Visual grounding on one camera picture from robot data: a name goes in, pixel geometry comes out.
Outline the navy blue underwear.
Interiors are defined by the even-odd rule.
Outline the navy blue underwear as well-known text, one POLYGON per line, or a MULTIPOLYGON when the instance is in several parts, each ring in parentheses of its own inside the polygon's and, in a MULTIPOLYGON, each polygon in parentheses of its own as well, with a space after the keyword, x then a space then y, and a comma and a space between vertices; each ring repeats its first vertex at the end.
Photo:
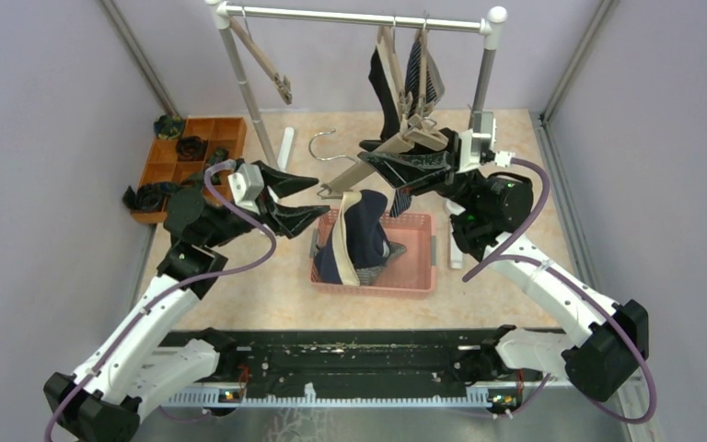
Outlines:
POLYGON ((323 283, 363 286, 359 285, 354 266, 377 261, 382 242, 388 239, 380 223, 387 202, 386 195, 372 190, 343 194, 327 241, 313 259, 323 283))

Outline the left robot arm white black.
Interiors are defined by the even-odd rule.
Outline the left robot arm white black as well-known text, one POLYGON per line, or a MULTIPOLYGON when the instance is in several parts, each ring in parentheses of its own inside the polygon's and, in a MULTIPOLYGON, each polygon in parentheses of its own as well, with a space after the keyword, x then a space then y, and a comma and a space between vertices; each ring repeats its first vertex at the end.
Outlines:
POLYGON ((44 439, 61 427, 80 441, 129 441, 146 417, 192 383, 234 377, 238 345, 220 331, 206 331, 156 363, 148 357, 217 279, 232 274, 220 246, 253 230, 271 243, 295 238, 328 212, 325 205, 280 204, 317 184, 314 177, 239 159, 217 163, 201 181, 177 188, 164 222, 172 244, 146 291, 92 356, 73 373, 46 381, 52 416, 44 439))

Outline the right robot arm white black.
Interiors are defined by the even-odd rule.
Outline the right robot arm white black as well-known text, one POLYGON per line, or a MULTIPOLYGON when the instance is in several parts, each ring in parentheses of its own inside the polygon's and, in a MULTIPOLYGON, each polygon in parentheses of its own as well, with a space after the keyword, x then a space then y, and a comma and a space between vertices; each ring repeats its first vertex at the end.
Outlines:
POLYGON ((458 211, 449 217, 453 240, 476 261, 465 280, 493 269, 561 326, 560 333, 504 331, 481 355, 487 376, 505 379, 518 369, 557 374, 588 399, 603 402, 644 371, 649 350, 645 308, 598 293, 527 238, 551 190, 540 166, 494 151, 491 137, 471 131, 433 153, 373 151, 359 158, 400 193, 433 192, 456 204, 458 211))

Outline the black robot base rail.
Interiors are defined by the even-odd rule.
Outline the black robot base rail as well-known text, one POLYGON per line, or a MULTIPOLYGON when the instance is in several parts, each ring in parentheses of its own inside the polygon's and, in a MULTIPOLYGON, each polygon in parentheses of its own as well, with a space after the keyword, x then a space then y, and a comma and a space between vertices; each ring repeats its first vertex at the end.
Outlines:
POLYGON ((242 407, 516 408, 540 372, 503 365, 498 329, 172 331, 161 348, 210 338, 225 349, 204 382, 233 387, 242 407))

